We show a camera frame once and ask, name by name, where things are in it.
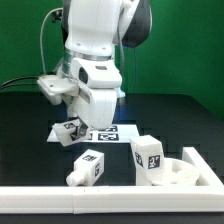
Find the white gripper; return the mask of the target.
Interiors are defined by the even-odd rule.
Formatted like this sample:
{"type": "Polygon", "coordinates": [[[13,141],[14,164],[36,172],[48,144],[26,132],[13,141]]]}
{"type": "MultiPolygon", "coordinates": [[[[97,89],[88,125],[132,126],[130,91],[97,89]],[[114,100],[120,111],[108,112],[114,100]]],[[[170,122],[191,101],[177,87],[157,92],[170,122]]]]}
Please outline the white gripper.
{"type": "Polygon", "coordinates": [[[70,111],[82,121],[78,126],[77,136],[84,137],[88,127],[103,130],[112,124],[117,94],[114,89],[93,89],[80,85],[78,94],[71,96],[68,102],[70,111]]]}

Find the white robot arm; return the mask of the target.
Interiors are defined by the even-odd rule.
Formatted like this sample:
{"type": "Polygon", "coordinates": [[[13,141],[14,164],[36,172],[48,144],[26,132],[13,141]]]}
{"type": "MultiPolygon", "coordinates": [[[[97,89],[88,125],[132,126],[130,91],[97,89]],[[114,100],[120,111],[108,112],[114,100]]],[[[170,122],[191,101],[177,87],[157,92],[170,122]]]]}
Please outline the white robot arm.
{"type": "Polygon", "coordinates": [[[80,120],[78,136],[111,125],[122,83],[114,47],[140,45],[151,26],[148,0],[70,0],[64,6],[62,74],[75,86],[69,106],[80,120]]]}

